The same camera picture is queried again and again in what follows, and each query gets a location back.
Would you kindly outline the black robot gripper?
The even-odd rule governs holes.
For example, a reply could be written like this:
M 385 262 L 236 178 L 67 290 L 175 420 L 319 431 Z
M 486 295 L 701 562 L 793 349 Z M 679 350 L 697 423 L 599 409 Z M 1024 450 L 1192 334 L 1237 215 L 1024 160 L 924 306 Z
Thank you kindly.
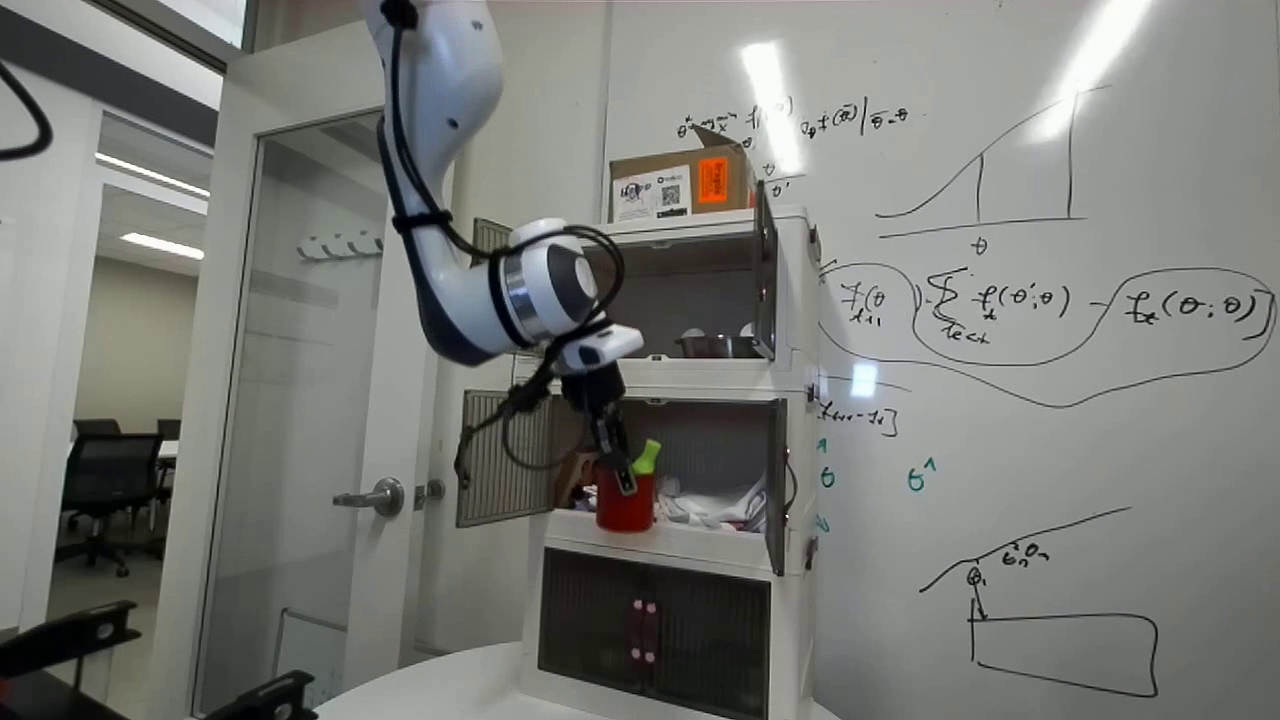
M 614 364 L 603 364 L 595 371 L 574 371 L 565 380 L 565 395 L 574 413 L 583 413 L 595 426 L 603 426 L 603 463 L 614 483 L 630 483 L 628 471 L 628 431 L 614 414 L 614 405 L 625 395 L 625 374 Z

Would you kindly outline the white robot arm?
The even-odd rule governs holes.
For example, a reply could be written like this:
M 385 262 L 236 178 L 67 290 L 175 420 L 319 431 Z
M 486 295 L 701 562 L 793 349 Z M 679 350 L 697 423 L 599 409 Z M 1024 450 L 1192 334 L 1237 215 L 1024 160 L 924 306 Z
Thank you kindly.
M 533 413 L 561 380 L 588 414 L 595 460 L 628 489 L 621 358 L 644 349 L 644 330 L 609 320 L 625 251 L 603 228 L 572 220 L 533 220 L 482 251 L 454 233 L 438 194 L 451 160 L 504 93 L 486 0 L 367 0 L 367 31 L 385 66 L 377 142 L 391 228 L 428 344 L 464 368 L 538 349 L 534 374 L 507 391 L 501 420 Z

